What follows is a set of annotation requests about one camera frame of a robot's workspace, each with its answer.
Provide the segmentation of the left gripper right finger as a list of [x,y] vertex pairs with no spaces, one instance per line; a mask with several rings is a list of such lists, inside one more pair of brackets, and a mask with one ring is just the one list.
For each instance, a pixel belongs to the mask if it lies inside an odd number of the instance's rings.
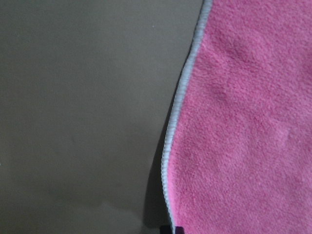
[[175,234],[185,234],[184,228],[180,226],[175,227]]

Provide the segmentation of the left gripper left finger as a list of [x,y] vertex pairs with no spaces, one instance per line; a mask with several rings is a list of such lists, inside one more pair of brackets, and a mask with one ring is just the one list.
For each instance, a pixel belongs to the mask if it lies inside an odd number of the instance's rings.
[[169,225],[160,226],[160,234],[171,234],[171,227]]

